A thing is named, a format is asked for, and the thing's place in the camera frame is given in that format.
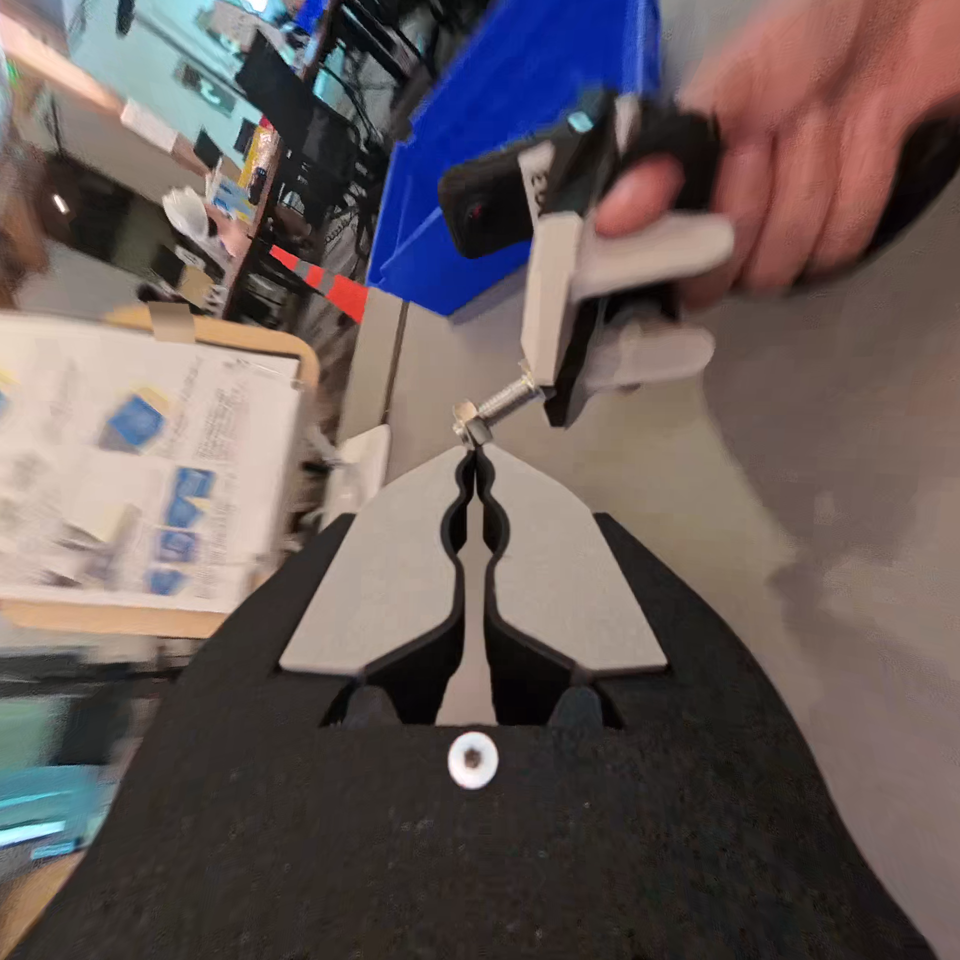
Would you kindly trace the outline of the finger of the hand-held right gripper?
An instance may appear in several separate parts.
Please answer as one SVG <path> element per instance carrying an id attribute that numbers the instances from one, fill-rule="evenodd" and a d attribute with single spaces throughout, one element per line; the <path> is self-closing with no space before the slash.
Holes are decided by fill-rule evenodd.
<path id="1" fill-rule="evenodd" d="M 594 237 L 593 221 L 591 214 L 561 212 L 534 227 L 520 346 L 525 371 L 554 429 L 573 426 L 587 404 L 587 370 L 607 306 L 604 296 L 574 294 L 583 248 Z"/>

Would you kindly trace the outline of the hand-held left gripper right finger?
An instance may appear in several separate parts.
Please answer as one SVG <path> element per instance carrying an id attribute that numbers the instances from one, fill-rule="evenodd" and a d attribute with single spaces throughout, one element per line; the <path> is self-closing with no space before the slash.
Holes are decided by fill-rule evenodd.
<path id="1" fill-rule="evenodd" d="M 667 655 L 598 518 L 498 446 L 477 453 L 491 557 L 484 637 L 499 725 L 545 725 L 575 687 L 656 675 Z"/>

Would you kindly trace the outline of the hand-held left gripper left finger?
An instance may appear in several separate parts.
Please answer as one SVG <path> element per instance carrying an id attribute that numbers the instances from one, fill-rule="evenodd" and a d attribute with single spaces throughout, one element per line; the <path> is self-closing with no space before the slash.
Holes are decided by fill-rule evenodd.
<path id="1" fill-rule="evenodd" d="M 279 667 L 377 687 L 402 723 L 434 725 L 464 651 L 470 501 L 460 446 L 384 486 L 350 517 Z"/>

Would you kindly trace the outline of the blue plastic bin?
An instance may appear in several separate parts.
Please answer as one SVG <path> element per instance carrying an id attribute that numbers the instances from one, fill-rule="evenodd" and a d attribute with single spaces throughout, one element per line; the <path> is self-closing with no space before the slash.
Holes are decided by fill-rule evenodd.
<path id="1" fill-rule="evenodd" d="M 593 86 L 661 86 L 655 1 L 490 5 L 393 147 L 366 285 L 449 316 L 524 266 L 530 243 L 478 259 L 456 250 L 439 207 L 451 167 L 554 122 Z"/>

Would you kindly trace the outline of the steel hex bolt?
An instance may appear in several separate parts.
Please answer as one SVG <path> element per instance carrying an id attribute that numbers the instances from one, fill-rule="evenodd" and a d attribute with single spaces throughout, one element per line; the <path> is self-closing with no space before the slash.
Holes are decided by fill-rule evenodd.
<path id="1" fill-rule="evenodd" d="M 495 426 L 531 402 L 542 402 L 545 391 L 534 378 L 526 362 L 520 364 L 521 375 L 506 387 L 477 406 L 475 417 L 488 426 Z"/>

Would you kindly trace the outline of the steel hex nut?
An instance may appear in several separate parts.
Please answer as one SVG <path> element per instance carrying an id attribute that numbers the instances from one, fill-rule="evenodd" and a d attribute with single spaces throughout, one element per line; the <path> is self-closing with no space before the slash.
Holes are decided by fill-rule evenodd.
<path id="1" fill-rule="evenodd" d="M 491 441 L 492 433 L 478 407 L 470 400 L 456 403 L 453 407 L 453 430 L 462 445 L 468 450 L 477 450 Z"/>

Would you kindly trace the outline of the person's right hand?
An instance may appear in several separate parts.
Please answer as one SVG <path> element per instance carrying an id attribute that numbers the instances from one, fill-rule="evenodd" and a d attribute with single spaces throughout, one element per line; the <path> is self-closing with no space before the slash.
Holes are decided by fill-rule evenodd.
<path id="1" fill-rule="evenodd" d="M 734 227 L 718 268 L 680 285 L 688 309 L 780 293 L 866 251 L 906 139 L 958 113 L 957 1 L 770 2 L 680 91 L 724 144 L 711 208 Z"/>

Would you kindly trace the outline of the white rectangular board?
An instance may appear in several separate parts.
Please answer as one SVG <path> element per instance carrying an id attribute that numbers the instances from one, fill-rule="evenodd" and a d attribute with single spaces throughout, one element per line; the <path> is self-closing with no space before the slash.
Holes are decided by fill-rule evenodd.
<path id="1" fill-rule="evenodd" d="M 389 425 L 380 424 L 345 440 L 327 475 L 318 527 L 359 513 L 381 490 L 392 444 Z"/>

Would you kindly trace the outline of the orange traffic cone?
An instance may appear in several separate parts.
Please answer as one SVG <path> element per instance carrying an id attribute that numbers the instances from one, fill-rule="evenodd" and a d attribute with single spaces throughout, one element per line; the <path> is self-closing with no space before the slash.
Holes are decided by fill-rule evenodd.
<path id="1" fill-rule="evenodd" d="M 272 244 L 270 258 L 301 284 L 319 294 L 357 325 L 363 323 L 369 297 L 368 288 L 341 273 L 308 262 L 293 252 Z"/>

